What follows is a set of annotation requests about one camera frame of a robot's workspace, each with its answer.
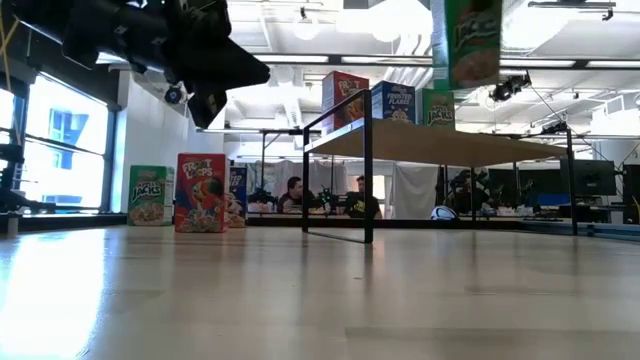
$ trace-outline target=red cereal box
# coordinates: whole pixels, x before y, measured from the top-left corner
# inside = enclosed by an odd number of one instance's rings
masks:
[[[178,154],[175,230],[224,232],[229,161],[224,154]]]
[[[369,79],[333,71],[322,80],[322,111],[328,111],[349,96],[368,88]],[[335,115],[326,118],[322,122],[322,128],[327,133],[331,133],[362,117],[364,117],[364,103],[360,98]]]

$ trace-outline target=cereal box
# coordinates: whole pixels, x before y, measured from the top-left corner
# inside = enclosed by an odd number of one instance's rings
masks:
[[[456,108],[453,92],[422,89],[421,97],[422,121],[418,125],[456,129]]]
[[[492,85],[500,75],[502,0],[431,0],[438,90]]]
[[[322,80],[322,111],[328,111],[349,96],[368,88],[368,79],[333,71]],[[338,111],[335,115],[326,118],[322,122],[322,128],[327,133],[331,133],[362,117],[364,117],[364,104],[362,98],[360,98]]]
[[[166,166],[131,166],[128,224],[171,225],[174,170]]]
[[[412,86],[379,82],[371,90],[373,117],[415,123],[415,92]]]
[[[247,168],[232,167],[229,171],[229,194],[227,212],[229,227],[242,228],[246,225],[247,215]]]
[[[224,154],[178,154],[177,232],[224,232],[229,186]]]

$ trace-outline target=wooden floor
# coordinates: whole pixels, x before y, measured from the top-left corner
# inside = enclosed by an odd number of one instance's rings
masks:
[[[0,240],[1,359],[639,356],[633,243],[395,230],[365,247],[127,227]]]

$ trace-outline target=spotlight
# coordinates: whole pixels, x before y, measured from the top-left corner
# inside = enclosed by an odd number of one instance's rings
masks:
[[[509,76],[507,81],[496,85],[489,97],[495,102],[504,102],[521,92],[523,88],[531,85],[531,77],[528,71],[525,75]]]
[[[607,9],[607,15],[602,15],[602,21],[609,21],[613,18],[613,9]]]

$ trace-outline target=white wall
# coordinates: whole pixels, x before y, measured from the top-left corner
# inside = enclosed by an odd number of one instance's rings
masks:
[[[131,165],[176,167],[183,152],[221,153],[221,134],[196,133],[191,119],[168,106],[133,81],[129,72],[120,74],[114,151],[111,208],[127,211]]]

